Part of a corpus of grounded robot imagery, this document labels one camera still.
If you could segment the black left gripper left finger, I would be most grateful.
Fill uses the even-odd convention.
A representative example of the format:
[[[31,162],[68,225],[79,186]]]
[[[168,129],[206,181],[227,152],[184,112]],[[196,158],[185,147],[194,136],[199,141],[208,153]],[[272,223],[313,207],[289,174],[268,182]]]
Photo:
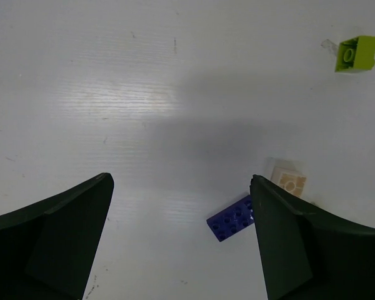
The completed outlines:
[[[104,172],[0,215],[0,299],[82,299],[113,189]]]

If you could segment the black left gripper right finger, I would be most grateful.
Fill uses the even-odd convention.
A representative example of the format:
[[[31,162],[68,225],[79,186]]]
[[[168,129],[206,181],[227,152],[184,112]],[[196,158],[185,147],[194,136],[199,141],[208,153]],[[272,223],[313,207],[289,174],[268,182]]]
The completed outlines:
[[[260,175],[250,195],[268,299],[375,299],[375,228]]]

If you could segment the white lego brick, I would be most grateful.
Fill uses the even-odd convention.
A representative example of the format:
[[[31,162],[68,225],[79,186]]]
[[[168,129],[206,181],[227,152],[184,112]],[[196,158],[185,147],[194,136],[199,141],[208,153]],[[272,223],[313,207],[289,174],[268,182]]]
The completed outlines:
[[[301,198],[307,181],[301,161],[269,157],[266,160],[264,176],[288,193]]]

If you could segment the blue lego plate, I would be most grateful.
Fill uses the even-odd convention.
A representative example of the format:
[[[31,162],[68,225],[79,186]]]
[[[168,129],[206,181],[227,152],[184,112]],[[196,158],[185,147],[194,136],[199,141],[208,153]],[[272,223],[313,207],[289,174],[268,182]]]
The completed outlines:
[[[232,203],[206,220],[212,233],[222,242],[254,223],[250,195]]]

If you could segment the small lime green lego brick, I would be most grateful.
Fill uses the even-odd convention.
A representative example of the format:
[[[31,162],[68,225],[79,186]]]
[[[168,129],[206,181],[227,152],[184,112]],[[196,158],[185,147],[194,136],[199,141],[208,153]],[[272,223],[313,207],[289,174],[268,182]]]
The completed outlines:
[[[358,36],[343,41],[337,49],[336,73],[360,73],[375,66],[375,36]]]

